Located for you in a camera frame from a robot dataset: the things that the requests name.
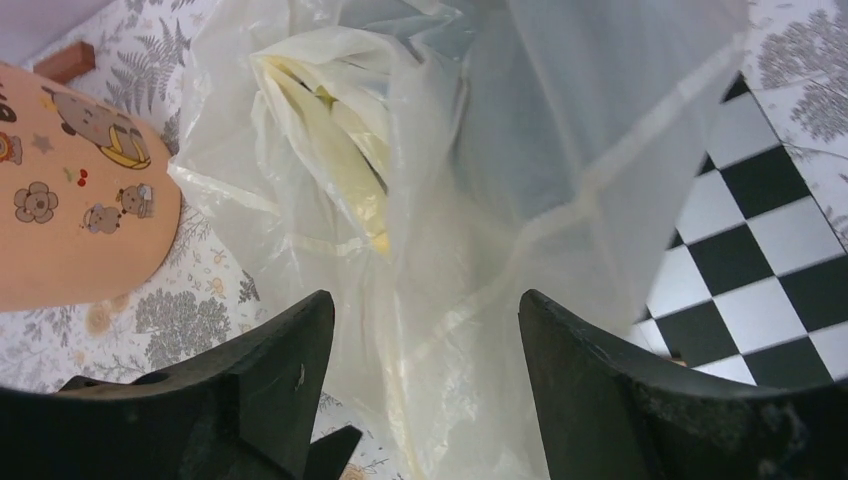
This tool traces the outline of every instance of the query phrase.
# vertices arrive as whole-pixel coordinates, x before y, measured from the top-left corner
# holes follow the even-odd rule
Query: black and white tile
[[[848,377],[848,256],[740,76],[633,343],[731,380]]]

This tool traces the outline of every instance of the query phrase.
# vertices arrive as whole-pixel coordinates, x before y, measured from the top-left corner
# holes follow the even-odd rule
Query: wooden stick
[[[64,85],[94,67],[94,47],[77,42],[38,62],[32,71]]]

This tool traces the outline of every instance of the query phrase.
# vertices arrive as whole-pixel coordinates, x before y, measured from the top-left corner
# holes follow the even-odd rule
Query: floral wallpaper
[[[185,55],[216,3],[117,0],[23,66],[75,41],[90,43],[97,69],[70,86],[143,118],[176,152]],[[138,290],[91,305],[0,314],[0,384],[51,392],[73,375],[132,381],[234,338],[272,313],[203,215],[183,204],[168,257]],[[356,414],[322,395],[313,438],[345,425],[364,436],[344,480],[403,480]]]

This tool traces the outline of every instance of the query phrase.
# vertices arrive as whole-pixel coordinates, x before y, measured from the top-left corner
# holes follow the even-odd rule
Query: plastic bag
[[[639,315],[746,14],[743,0],[221,0],[192,43],[170,173],[269,311],[332,293],[325,390],[411,478],[546,478],[520,295],[612,331]],[[321,117],[347,153],[263,62],[355,114]],[[384,189],[345,167],[348,141],[374,155],[369,138],[389,149],[369,162]]]

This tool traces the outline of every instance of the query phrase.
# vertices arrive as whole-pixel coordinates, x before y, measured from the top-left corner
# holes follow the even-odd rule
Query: white plastic bag
[[[613,331],[641,312],[746,8],[220,0],[192,43],[170,172],[270,311],[333,294],[325,390],[413,479],[546,478],[520,295]],[[278,89],[267,62],[361,122],[308,119],[314,98]],[[386,143],[369,162],[382,197],[344,138],[365,157]]]

